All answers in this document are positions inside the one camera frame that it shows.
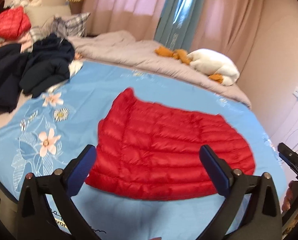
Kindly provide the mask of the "right hand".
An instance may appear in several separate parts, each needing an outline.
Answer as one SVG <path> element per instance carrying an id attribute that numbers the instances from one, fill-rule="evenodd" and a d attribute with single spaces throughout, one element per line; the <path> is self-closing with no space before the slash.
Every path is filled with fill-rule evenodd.
<path id="1" fill-rule="evenodd" d="M 288 185 L 288 189 L 286 191 L 286 195 L 284 197 L 284 200 L 283 200 L 283 204 L 282 204 L 282 211 L 285 212 L 285 211 L 288 211 L 291 207 L 291 201 L 293 200 L 293 191 L 292 191 L 292 187 L 294 185 L 297 185 L 298 182 L 297 181 L 290 181 L 289 182 L 289 185 Z"/>

